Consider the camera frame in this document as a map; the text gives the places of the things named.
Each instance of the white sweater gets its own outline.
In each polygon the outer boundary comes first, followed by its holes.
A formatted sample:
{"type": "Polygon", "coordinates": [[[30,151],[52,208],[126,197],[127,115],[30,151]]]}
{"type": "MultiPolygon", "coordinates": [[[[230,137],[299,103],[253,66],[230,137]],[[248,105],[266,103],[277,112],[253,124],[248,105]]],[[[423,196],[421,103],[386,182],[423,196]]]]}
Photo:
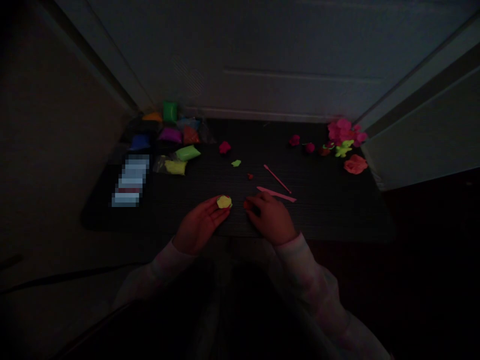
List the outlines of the white sweater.
{"type": "MultiPolygon", "coordinates": [[[[296,311],[306,328],[326,348],[330,359],[389,360],[391,356],[375,335],[340,303],[338,282],[328,269],[319,265],[300,233],[294,240],[273,247],[269,276],[279,288],[280,277],[287,279],[283,289],[296,299],[296,311]]],[[[195,256],[179,252],[170,241],[155,259],[132,271],[121,286],[113,308],[134,299],[146,299],[185,270],[195,256]]]]}

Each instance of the pink sleeve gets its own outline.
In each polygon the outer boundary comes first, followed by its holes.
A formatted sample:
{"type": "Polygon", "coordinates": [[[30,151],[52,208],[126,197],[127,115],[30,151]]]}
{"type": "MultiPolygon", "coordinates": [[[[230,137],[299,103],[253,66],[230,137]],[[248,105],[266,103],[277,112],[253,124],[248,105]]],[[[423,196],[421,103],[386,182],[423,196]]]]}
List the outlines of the pink sleeve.
{"type": "Polygon", "coordinates": [[[196,256],[178,251],[172,241],[152,262],[133,270],[126,277],[113,303],[113,310],[135,299],[146,299],[175,279],[196,256]]]}
{"type": "Polygon", "coordinates": [[[302,233],[275,247],[295,295],[313,316],[322,331],[336,344],[360,359],[390,359],[375,335],[340,303],[338,282],[319,265],[302,233]]]}

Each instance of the plastic bag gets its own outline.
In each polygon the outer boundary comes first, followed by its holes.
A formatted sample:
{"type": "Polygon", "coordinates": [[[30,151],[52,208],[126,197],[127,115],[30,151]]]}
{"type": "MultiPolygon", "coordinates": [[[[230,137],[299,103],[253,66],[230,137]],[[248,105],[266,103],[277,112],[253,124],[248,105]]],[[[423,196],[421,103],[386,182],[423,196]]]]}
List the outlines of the plastic bag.
{"type": "Polygon", "coordinates": [[[166,123],[177,122],[177,103],[172,101],[163,102],[163,121],[166,123]]]}
{"type": "Polygon", "coordinates": [[[185,126],[189,126],[192,129],[198,130],[200,126],[200,120],[197,120],[194,117],[191,117],[191,118],[184,117],[183,119],[178,120],[176,122],[176,127],[180,131],[184,131],[185,126]]]}
{"type": "Polygon", "coordinates": [[[166,127],[163,129],[161,132],[160,136],[158,137],[158,140],[165,140],[169,141],[172,143],[182,143],[182,133],[177,130],[176,128],[173,127],[166,127]]]}
{"type": "Polygon", "coordinates": [[[194,128],[191,128],[188,125],[185,125],[183,128],[183,144],[200,144],[200,138],[198,132],[194,128]]]}
{"type": "Polygon", "coordinates": [[[131,140],[130,150],[142,150],[150,147],[150,136],[146,134],[135,135],[131,140]]]}
{"type": "Polygon", "coordinates": [[[202,153],[193,145],[182,147],[181,149],[175,151],[175,157],[180,161],[188,161],[200,156],[201,154],[202,153]]]}
{"type": "Polygon", "coordinates": [[[198,126],[198,135],[200,136],[200,142],[203,144],[216,144],[213,134],[210,132],[210,129],[207,125],[207,121],[202,119],[200,125],[198,126]]]}
{"type": "Polygon", "coordinates": [[[180,161],[178,159],[172,159],[171,157],[161,155],[156,158],[155,163],[153,164],[153,171],[162,174],[185,176],[186,167],[187,161],[180,161]]]}

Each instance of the purple clay packet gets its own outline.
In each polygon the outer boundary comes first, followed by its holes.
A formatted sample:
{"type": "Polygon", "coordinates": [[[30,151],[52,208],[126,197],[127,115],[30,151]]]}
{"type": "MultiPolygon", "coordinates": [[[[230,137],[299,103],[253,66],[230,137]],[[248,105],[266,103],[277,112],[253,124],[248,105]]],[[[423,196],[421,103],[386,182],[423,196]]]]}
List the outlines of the purple clay packet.
{"type": "Polygon", "coordinates": [[[158,140],[165,140],[172,143],[181,144],[182,143],[182,133],[180,130],[172,127],[166,127],[161,132],[158,140]]]}

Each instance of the door panel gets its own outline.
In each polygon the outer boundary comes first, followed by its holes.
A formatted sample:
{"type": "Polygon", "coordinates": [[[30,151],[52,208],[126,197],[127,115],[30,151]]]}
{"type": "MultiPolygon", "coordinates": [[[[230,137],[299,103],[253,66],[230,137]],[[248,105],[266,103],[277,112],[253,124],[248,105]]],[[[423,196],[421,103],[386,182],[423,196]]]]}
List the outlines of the door panel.
{"type": "Polygon", "coordinates": [[[359,117],[479,7],[468,0],[89,3],[157,105],[169,99],[325,121],[359,117]]]}

